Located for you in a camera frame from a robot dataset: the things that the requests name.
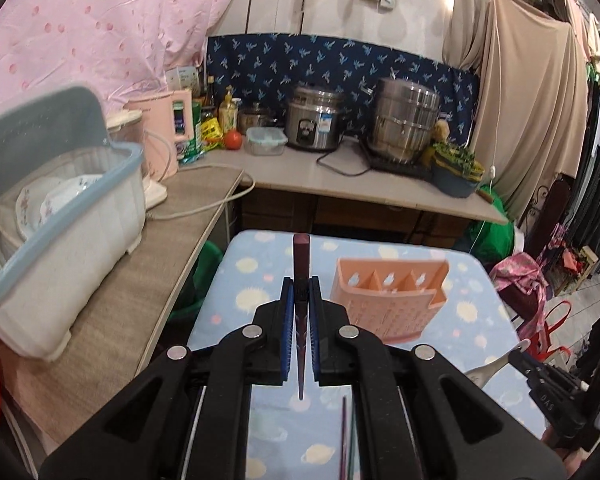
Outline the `dark red chopstick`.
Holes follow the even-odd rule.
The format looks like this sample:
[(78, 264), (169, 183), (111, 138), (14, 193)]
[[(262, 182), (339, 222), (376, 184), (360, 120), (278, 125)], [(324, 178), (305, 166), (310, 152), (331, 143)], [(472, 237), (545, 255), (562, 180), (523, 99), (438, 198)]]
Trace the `dark red chopstick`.
[(294, 317), (296, 318), (296, 345), (298, 364), (298, 399), (304, 398), (306, 382), (306, 322), (310, 281), (310, 237), (294, 234)]
[(348, 398), (341, 399), (340, 455), (338, 479), (346, 480), (348, 470)]

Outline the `pink perforated utensil holder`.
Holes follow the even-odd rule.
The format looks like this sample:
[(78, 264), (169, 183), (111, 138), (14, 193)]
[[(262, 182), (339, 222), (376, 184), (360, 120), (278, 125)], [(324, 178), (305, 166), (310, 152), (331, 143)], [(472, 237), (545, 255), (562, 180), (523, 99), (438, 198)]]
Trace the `pink perforated utensil holder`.
[(445, 260), (340, 258), (330, 300), (346, 308), (351, 324), (386, 344), (420, 337), (446, 303)]

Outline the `pink floral cloth chair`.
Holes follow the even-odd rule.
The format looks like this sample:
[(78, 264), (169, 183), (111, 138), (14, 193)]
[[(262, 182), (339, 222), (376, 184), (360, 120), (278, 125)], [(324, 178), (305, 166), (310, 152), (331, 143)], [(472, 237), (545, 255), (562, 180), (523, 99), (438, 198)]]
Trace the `pink floral cloth chair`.
[(496, 264), (489, 278), (504, 304), (522, 319), (518, 336), (531, 339), (539, 333), (548, 284), (536, 261), (525, 252), (517, 252)]

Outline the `clear food container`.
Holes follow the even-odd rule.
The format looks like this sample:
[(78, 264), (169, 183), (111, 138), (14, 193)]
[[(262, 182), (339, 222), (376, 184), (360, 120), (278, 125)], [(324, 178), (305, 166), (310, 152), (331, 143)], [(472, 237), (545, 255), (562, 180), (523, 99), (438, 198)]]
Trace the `clear food container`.
[(277, 127), (251, 127), (246, 132), (246, 150), (253, 156), (279, 156), (288, 143)]

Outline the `steel rice cooker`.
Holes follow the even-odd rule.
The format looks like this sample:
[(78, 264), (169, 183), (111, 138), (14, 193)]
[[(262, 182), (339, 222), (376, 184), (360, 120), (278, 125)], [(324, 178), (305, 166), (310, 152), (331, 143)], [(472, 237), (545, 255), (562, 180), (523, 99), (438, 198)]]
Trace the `steel rice cooker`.
[(294, 88), (288, 101), (285, 134), (292, 148), (332, 152), (342, 136), (342, 92), (309, 86)]

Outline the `green canister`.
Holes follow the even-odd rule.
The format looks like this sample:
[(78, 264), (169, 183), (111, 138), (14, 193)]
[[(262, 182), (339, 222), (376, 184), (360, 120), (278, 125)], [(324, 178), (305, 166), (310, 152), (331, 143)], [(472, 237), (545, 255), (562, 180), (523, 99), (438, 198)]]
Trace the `green canister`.
[(194, 162), (204, 154), (201, 137), (201, 104), (197, 101), (192, 104), (192, 118), (194, 136), (187, 141), (178, 142), (176, 146), (178, 163), (181, 166)]

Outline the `green bag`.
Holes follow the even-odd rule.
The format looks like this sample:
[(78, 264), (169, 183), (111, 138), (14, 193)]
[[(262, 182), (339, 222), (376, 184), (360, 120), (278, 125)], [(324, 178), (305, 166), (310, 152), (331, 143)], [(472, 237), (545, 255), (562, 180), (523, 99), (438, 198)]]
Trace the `green bag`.
[(484, 266), (494, 266), (513, 253), (515, 228), (513, 222), (505, 224), (486, 221), (471, 221), (453, 249), (467, 252)]

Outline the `yellow snack packet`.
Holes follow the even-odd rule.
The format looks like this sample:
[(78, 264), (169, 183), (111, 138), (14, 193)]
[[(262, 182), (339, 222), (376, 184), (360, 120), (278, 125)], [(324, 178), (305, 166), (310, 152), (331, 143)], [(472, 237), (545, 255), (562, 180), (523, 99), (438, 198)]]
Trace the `yellow snack packet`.
[(201, 141), (205, 152), (224, 148), (224, 132), (218, 118), (211, 117), (201, 123)]

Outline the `blue basin with vegetables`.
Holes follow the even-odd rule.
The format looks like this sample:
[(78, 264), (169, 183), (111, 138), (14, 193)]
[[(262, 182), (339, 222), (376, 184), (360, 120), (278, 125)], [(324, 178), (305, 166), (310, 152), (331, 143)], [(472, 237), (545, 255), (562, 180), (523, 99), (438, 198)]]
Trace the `blue basin with vegetables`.
[(455, 198), (474, 194), (486, 172), (471, 150), (451, 140), (451, 129), (444, 119), (438, 119), (430, 129), (430, 142), (420, 162), (431, 171), (432, 184)]

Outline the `yellow oil bottle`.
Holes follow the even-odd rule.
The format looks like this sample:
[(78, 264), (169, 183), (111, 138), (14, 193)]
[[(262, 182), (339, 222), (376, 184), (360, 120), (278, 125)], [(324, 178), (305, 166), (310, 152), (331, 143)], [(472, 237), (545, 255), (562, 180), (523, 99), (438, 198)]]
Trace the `yellow oil bottle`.
[(234, 90), (232, 86), (227, 86), (223, 101), (218, 109), (218, 119), (222, 133), (228, 133), (236, 129), (237, 124), (237, 105), (234, 102)]

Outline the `stacked steel steamer pot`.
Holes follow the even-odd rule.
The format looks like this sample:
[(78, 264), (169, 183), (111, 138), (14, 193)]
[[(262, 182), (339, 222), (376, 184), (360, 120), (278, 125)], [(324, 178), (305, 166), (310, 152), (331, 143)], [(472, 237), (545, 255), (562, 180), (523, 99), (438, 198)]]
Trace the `stacked steel steamer pot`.
[(380, 78), (373, 90), (374, 128), (370, 147), (398, 164), (409, 164), (430, 143), (439, 118), (440, 96), (416, 82)]

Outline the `navy leaf-print cloth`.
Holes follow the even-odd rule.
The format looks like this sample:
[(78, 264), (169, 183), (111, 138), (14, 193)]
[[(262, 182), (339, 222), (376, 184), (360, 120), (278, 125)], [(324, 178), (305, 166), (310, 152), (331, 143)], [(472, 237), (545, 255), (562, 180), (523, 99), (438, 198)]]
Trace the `navy leaf-print cloth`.
[(298, 86), (339, 92), (352, 132), (370, 130), (374, 99), (367, 90), (395, 76), (440, 96), (451, 139), (467, 142), (476, 110), (479, 78), (442, 62), (352, 39), (315, 35), (245, 34), (208, 40), (207, 70), (217, 92), (227, 87), (242, 104), (259, 103), (280, 118)]

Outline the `white blender appliance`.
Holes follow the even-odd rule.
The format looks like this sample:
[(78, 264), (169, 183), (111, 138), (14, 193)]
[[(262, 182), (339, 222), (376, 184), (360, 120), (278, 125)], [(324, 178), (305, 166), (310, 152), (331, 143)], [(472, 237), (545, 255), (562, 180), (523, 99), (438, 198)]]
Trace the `white blender appliance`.
[(144, 126), (144, 116), (141, 110), (119, 110), (107, 116), (106, 128), (108, 140), (116, 152), (125, 153), (124, 168), (125, 182), (129, 185), (132, 203), (144, 211), (151, 210), (162, 204), (168, 198), (168, 190), (159, 182), (158, 177), (150, 173), (148, 141), (155, 133)]

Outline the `dish drainer box with lid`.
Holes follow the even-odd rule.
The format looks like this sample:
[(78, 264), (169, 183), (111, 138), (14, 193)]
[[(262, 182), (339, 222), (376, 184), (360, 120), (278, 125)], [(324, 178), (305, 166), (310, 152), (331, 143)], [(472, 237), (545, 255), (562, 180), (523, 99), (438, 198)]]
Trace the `dish drainer box with lid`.
[(146, 211), (125, 159), (82, 84), (0, 106), (0, 339), (18, 356), (56, 360), (88, 298), (140, 244)]

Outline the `pink dotted cloth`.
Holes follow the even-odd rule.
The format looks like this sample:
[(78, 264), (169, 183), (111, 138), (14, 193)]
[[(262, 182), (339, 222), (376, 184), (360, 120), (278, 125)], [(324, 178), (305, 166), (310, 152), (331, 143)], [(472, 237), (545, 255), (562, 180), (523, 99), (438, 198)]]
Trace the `pink dotted cloth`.
[(84, 82), (105, 110), (166, 86), (198, 64), (232, 0), (5, 0), (0, 104), (40, 87)]

